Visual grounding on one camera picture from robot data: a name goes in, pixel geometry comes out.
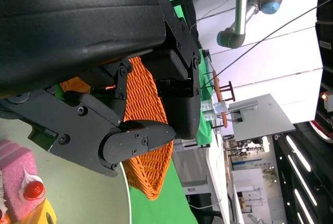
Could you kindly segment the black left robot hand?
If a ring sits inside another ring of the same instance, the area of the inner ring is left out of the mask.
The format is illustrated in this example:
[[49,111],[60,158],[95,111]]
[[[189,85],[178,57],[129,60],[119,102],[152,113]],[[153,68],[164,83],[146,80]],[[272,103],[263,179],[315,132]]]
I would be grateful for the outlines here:
[[[1,0],[1,117],[53,155],[115,177],[120,162],[200,122],[198,47],[170,0]],[[153,77],[167,123],[125,121],[130,59]]]

